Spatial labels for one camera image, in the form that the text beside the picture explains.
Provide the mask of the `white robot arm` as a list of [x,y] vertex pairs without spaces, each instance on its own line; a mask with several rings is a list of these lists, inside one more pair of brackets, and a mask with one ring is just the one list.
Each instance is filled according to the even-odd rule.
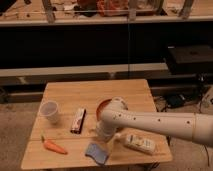
[[213,148],[212,115],[130,111],[121,97],[114,97],[99,104],[96,117],[97,135],[105,142],[118,128],[134,128]]

